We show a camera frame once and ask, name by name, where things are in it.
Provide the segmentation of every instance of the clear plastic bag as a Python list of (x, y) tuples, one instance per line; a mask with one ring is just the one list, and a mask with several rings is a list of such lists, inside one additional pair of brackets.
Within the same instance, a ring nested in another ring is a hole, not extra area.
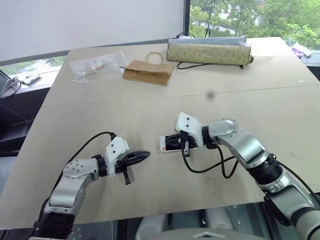
[(118, 78), (128, 61), (122, 51), (69, 62), (75, 83), (93, 83)]

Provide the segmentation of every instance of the black cable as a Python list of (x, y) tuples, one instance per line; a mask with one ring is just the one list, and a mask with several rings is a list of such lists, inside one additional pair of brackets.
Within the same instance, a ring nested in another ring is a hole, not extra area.
[[(3, 89), (0, 92), (0, 98), (1, 99), (10, 98), (13, 95), (15, 95), (20, 88), (21, 88), (21, 82), (19, 82), (19, 78), (17, 76), (14, 78), (11, 78), (4, 84)], [(13, 92), (8, 96), (4, 96), (4, 94), (10, 89), (13, 89)]]
[(191, 69), (195, 67), (200, 67), (200, 66), (206, 66), (206, 65), (213, 65), (213, 63), (203, 63), (203, 64), (198, 64), (198, 65), (192, 65), (192, 66), (186, 66), (186, 67), (179, 67), (180, 64), (183, 64), (184, 61), (179, 62), (179, 64), (176, 66), (178, 69)]
[[(94, 140), (95, 138), (99, 137), (100, 135), (104, 135), (104, 134), (109, 134), (110, 137), (111, 137), (111, 140), (114, 139), (117, 135), (114, 133), (114, 132), (111, 132), (111, 131), (103, 131), (103, 132), (100, 132), (96, 135), (94, 135), (93, 137), (91, 137), (88, 141), (85, 142), (85, 144), (78, 150), (76, 151), (76, 153), (68, 160), (68, 162), (66, 163), (66, 165), (68, 163), (70, 163), (92, 140)], [(60, 179), (62, 178), (62, 175), (63, 175), (63, 170), (61, 171), (58, 179), (56, 180), (55, 184), (54, 184), (54, 187), (50, 193), (50, 196), (51, 194), (53, 193), (53, 191), (55, 190), (56, 186), (58, 185), (58, 183), (60, 182)], [(44, 213), (44, 209), (45, 209), (45, 206), (46, 206), (46, 203), (47, 201), (49, 200), (50, 197), (48, 197), (42, 204), (41, 206), (41, 209), (40, 209), (40, 213), (39, 213), (39, 217), (38, 217), (38, 221), (40, 221), (41, 217), (42, 217), (42, 214)]]
[(225, 179), (229, 179), (233, 176), (233, 174), (235, 173), (237, 166), (238, 166), (238, 161), (235, 161), (235, 164), (233, 165), (233, 168), (230, 172), (229, 175), (226, 174), (226, 170), (225, 170), (225, 161), (224, 161), (224, 154), (222, 153), (221, 148), (217, 145), (216, 148), (218, 149), (219, 153), (220, 153), (220, 157), (221, 157), (221, 170), (222, 170), (222, 175)]
[(182, 158), (183, 158), (183, 161), (184, 161), (185, 166), (188, 168), (188, 170), (189, 170), (190, 172), (195, 173), (195, 174), (203, 174), (203, 173), (205, 173), (205, 172), (207, 172), (207, 171), (209, 171), (209, 170), (211, 170), (211, 169), (214, 169), (214, 168), (218, 167), (219, 165), (224, 164), (225, 162), (227, 162), (227, 161), (235, 158), (235, 156), (231, 156), (231, 157), (228, 157), (227, 159), (223, 159), (223, 156), (222, 156), (221, 162), (218, 162), (218, 163), (216, 163), (216, 164), (214, 164), (214, 165), (212, 165), (212, 166), (210, 166), (210, 167), (208, 167), (208, 168), (206, 168), (206, 169), (203, 169), (203, 170), (194, 170), (194, 169), (192, 169), (192, 168), (190, 167), (190, 165), (188, 164), (188, 161), (187, 161), (187, 158), (186, 158), (186, 155), (185, 155), (184, 146), (183, 146), (183, 144), (182, 144), (182, 141), (181, 141), (181, 145), (180, 145), (180, 146), (181, 146), (181, 153), (182, 153)]
[(316, 196), (316, 194), (314, 193), (314, 191), (312, 191), (312, 189), (308, 186), (308, 184), (306, 184), (305, 181), (303, 181), (303, 179), (301, 177), (299, 177), (293, 170), (291, 170), (289, 167), (287, 167), (286, 165), (284, 165), (283, 163), (276, 161), (280, 166), (284, 167), (285, 169), (287, 169), (293, 176), (295, 176), (304, 186), (305, 188), (310, 192), (311, 196), (316, 200), (316, 202), (319, 204), (320, 206), (320, 200), (318, 199), (318, 197)]
[(188, 36), (190, 37), (193, 37), (194, 39), (196, 38), (195, 35), (193, 35), (191, 32), (188, 32), (188, 31), (183, 31), (183, 32), (180, 32), (176, 38), (178, 39), (180, 36), (184, 36), (185, 34), (187, 34)]
[(204, 35), (205, 38), (207, 37), (207, 33), (208, 33), (208, 32), (209, 32), (208, 38), (210, 38), (210, 35), (211, 35), (211, 30), (210, 30), (210, 28), (207, 28), (207, 29), (206, 29), (205, 35)]

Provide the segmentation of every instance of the smartphone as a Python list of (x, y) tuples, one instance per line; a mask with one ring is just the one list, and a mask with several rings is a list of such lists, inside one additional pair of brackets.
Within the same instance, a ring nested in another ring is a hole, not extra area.
[[(172, 141), (172, 135), (168, 136), (160, 136), (160, 141), (159, 141), (159, 146), (160, 146), (160, 151), (163, 153), (166, 152), (179, 152), (181, 151), (180, 144), (178, 142), (178, 137), (176, 138), (176, 142)], [(192, 144), (190, 145), (190, 150), (196, 150), (198, 149), (196, 146), (193, 146)]]

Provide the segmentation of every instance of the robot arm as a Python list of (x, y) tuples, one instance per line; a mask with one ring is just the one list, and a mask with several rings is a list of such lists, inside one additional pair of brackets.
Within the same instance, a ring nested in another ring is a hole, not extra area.
[(315, 208), (314, 200), (236, 120), (224, 118), (203, 126), (196, 118), (181, 112), (176, 129), (192, 136), (199, 148), (212, 143), (229, 148), (299, 235), (305, 240), (320, 240), (320, 210)]
[(65, 240), (72, 231), (86, 195), (87, 186), (106, 175), (123, 173), (125, 184), (130, 184), (127, 167), (141, 162), (148, 151), (129, 153), (126, 140), (114, 137), (106, 147), (105, 156), (74, 159), (62, 171), (62, 176), (44, 205), (38, 221), (34, 223), (29, 240)]

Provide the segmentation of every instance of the table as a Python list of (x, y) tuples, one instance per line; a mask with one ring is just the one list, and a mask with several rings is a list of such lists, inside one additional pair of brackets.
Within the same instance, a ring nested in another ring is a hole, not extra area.
[[(134, 180), (128, 186), (121, 174), (92, 183), (76, 223), (261, 201), (263, 193), (242, 167), (226, 180), (220, 168), (194, 174), (185, 167), (181, 153), (159, 153), (158, 138), (174, 133), (179, 112), (203, 124), (224, 117), (236, 119), (279, 161), (320, 191), (319, 82), (280, 38), (248, 42), (254, 46), (253, 53), (269, 47), (275, 56), (256, 57), (244, 70), (224, 65), (175, 68), (167, 87), (121, 78), (75, 84), (68, 66), (71, 60), (115, 51), (123, 51), (129, 62), (142, 60), (148, 52), (164, 53), (164, 44), (71, 50), (0, 196), (0, 227), (30, 227), (66, 161), (102, 131), (117, 133), (131, 149), (148, 150), (151, 156), (130, 168)], [(207, 95), (212, 90), (213, 99)], [(109, 142), (108, 137), (100, 137), (78, 157), (103, 154)], [(230, 155), (226, 148), (222, 150), (225, 157)], [(192, 152), (197, 169), (219, 160), (215, 150)]]

